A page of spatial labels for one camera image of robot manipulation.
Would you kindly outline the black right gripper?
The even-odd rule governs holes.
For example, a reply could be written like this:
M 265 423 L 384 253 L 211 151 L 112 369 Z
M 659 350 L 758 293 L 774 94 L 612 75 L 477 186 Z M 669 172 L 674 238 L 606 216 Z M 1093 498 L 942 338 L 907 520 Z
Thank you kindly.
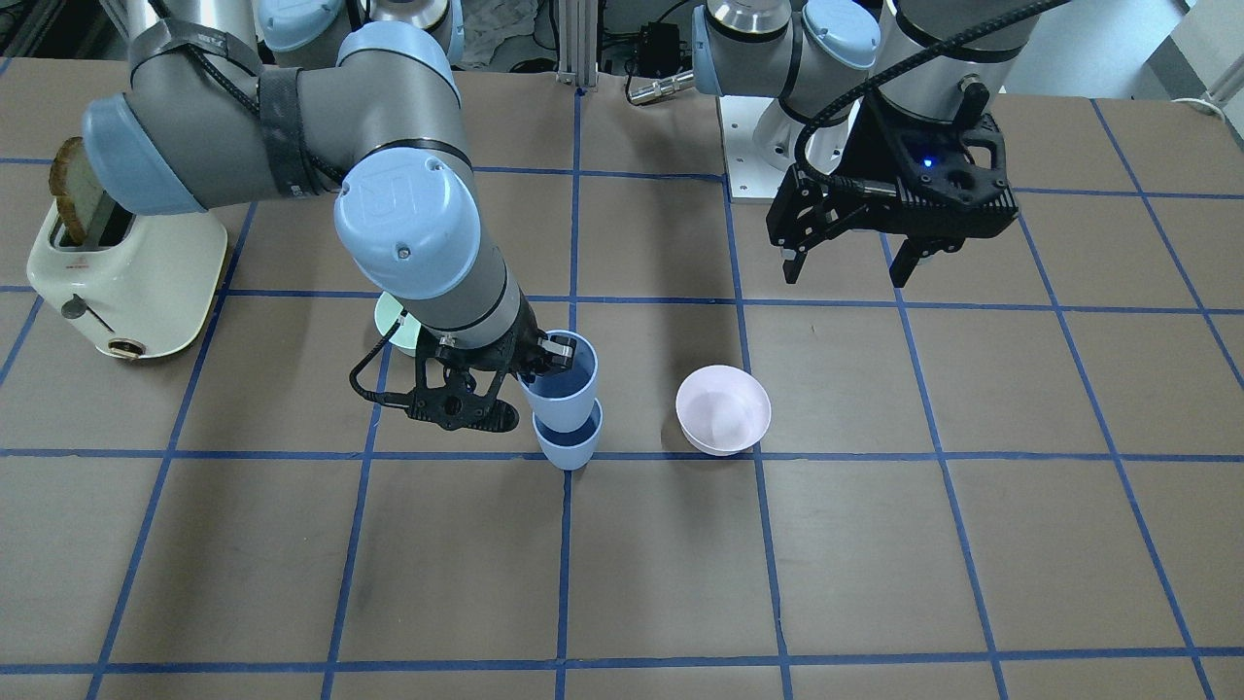
M 578 341 L 516 325 L 493 344 L 462 349 L 420 331 L 415 344 L 415 385 L 403 395 L 403 412 L 448 431 L 510 433 L 519 412 L 499 399 L 508 375 L 560 375 L 573 368 Z

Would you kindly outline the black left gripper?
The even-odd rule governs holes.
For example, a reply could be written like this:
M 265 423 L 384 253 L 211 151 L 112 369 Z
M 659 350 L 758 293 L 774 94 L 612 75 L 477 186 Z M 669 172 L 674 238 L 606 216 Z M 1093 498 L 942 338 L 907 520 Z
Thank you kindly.
M 986 92 L 967 92 L 950 123 L 916 119 L 867 94 L 833 185 L 791 165 L 766 216 L 782 280 L 797 283 L 809 251 L 852 229 L 904 236 L 889 283 L 904 288 L 924 259 L 994 237 L 1020 208 L 1009 187 L 1004 138 Z

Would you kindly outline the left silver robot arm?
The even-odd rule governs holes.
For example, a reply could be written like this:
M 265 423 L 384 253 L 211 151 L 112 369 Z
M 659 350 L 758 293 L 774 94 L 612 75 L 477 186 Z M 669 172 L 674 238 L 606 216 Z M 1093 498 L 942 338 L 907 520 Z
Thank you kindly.
M 1013 225 L 1020 208 L 991 99 L 1052 1 L 708 1 L 702 93 L 773 99 L 759 145 L 782 172 L 766 214 L 797 282 L 853 229 L 901 235 L 889 283 Z

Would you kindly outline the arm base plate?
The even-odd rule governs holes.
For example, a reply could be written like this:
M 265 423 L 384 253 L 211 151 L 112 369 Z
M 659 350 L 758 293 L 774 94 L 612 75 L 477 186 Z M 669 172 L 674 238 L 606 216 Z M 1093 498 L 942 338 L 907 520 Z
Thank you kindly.
M 731 199 L 773 201 L 794 164 L 802 123 L 791 119 L 778 99 L 768 97 L 723 96 L 718 107 Z

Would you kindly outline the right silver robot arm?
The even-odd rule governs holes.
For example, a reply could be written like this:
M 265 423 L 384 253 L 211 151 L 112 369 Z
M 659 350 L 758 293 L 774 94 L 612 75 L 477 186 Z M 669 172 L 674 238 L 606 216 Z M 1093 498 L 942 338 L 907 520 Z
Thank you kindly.
M 104 191 L 137 216 L 336 194 L 346 251 L 419 323 L 413 389 L 364 389 L 351 371 L 355 393 L 448 431 L 514 430 L 503 380 L 564 375 L 578 353 L 537 327 L 479 213 L 452 75 L 462 4 L 262 1 L 240 27 L 275 66 L 225 22 L 151 9 L 131 90 L 85 111 Z

